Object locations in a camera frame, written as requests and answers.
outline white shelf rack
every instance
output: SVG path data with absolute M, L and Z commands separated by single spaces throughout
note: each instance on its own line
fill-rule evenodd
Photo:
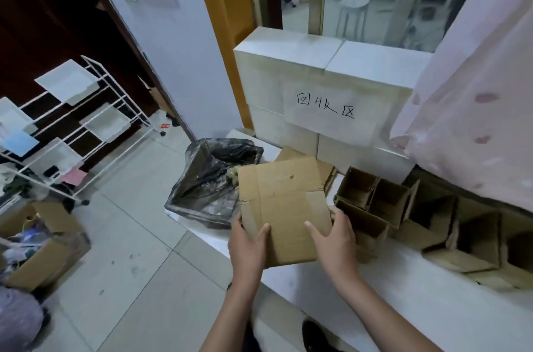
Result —
M 85 105 L 87 102 L 95 98 L 96 96 L 102 94 L 103 92 L 112 92 L 114 93 L 116 100 L 113 102 L 107 102 L 100 106 L 97 110 L 90 113 L 87 117 L 83 118 L 79 122 L 79 127 L 74 131 L 69 133 L 63 138 L 55 138 L 50 141 L 45 147 L 41 148 L 36 153 L 28 157 L 14 158 L 13 154 L 10 151 L 0 147 L 0 154 L 17 166 L 20 166 L 18 169 L 12 169 L 12 171 L 24 179 L 27 179 L 35 185 L 40 185 L 48 188 L 50 191 L 56 192 L 60 195 L 68 197 L 76 202 L 81 202 L 81 204 L 89 204 L 88 200 L 82 200 L 79 196 L 80 193 L 87 188 L 94 180 L 105 174 L 105 172 L 115 164 L 119 159 L 121 159 L 126 153 L 128 153 L 133 147 L 135 147 L 139 142 L 144 140 L 154 131 L 159 132 L 162 136 L 165 134 L 160 129 L 155 127 L 148 116 L 139 108 L 134 100 L 124 91 L 124 89 L 118 84 L 115 78 L 105 69 L 105 67 L 97 62 L 96 60 L 90 59 L 87 56 L 82 55 L 83 60 L 87 66 L 82 67 L 78 65 L 74 60 L 69 60 L 63 65 L 60 65 L 53 69 L 52 71 L 44 74 L 40 78 L 41 86 L 54 87 L 57 89 L 57 85 L 61 87 L 67 87 L 71 84 L 74 79 L 80 78 L 82 80 L 83 87 L 77 88 L 76 90 L 72 87 L 68 89 L 65 88 L 67 95 L 64 95 L 64 98 L 59 100 L 57 98 L 57 93 L 51 93 L 49 91 L 44 91 L 42 94 L 39 94 L 35 98 L 32 98 L 30 101 L 26 102 L 22 106 L 16 107 L 15 112 L 25 115 L 24 109 L 34 104 L 36 101 L 41 100 L 44 96 L 50 94 L 57 98 L 60 103 L 55 105 L 42 113 L 40 116 L 35 119 L 27 118 L 28 123 L 31 123 L 33 126 L 46 118 L 48 115 L 58 110 L 62 106 L 72 106 L 72 109 L 57 119 L 53 120 L 48 125 L 37 128 L 31 135 L 37 140 L 39 135 L 43 132 L 50 129 L 56 123 L 63 120 L 68 115 L 72 114 L 74 111 L 79 109 L 81 106 Z M 57 85 L 54 85 L 54 71 L 59 71 L 57 79 L 60 82 Z M 6 104 L 11 103 L 9 100 L 4 100 Z M 63 191 L 59 187 L 54 187 L 53 184 L 60 183 L 61 176 L 68 173 L 72 168 L 81 167 L 86 160 L 88 160 L 92 155 L 97 151 L 102 149 L 103 146 L 115 140 L 118 136 L 124 133 L 135 121 L 140 121 L 148 129 L 147 131 L 132 145 L 124 149 L 119 153 L 115 159 L 113 159 L 109 164 L 107 164 L 98 174 L 92 176 L 89 180 L 82 182 L 79 186 L 75 187 L 72 190 L 72 193 Z M 90 132 L 96 137 L 100 143 L 88 151 L 85 155 L 81 156 L 76 153 L 71 145 L 79 140 L 83 135 Z M 52 169 L 53 174 L 46 174 L 45 172 L 50 169 L 50 167 L 57 167 Z

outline shoe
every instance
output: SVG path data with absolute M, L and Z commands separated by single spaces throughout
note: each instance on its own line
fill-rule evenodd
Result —
M 302 324 L 303 345 L 307 352 L 336 351 L 328 342 L 322 329 L 310 320 Z

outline pink fabric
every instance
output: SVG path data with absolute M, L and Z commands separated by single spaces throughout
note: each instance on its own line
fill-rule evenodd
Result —
M 533 0 L 467 0 L 391 140 L 451 183 L 533 211 Z

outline handwritten sign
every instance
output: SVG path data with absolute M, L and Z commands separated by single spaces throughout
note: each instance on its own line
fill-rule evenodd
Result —
M 370 146 L 391 102 L 381 91 L 341 88 L 306 81 L 282 84 L 287 122 L 355 145 Z

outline white stool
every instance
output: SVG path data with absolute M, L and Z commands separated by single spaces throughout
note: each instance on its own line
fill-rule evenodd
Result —
M 361 13 L 363 12 L 363 27 L 361 28 L 361 42 L 364 42 L 364 25 L 366 24 L 366 16 L 368 13 L 368 4 L 370 3 L 370 0 L 341 0 L 339 1 L 339 4 L 341 6 L 341 10 L 338 14 L 338 22 L 337 22 L 337 29 L 335 30 L 335 36 L 338 37 L 338 29 L 341 26 L 341 19 L 342 15 L 344 14 L 344 27 L 342 36 L 340 38 L 346 38 L 346 27 L 348 26 L 348 17 L 350 14 L 356 14 L 356 27 L 353 31 L 353 37 L 352 40 L 357 40 L 357 35 L 359 32 L 359 21 L 361 17 Z

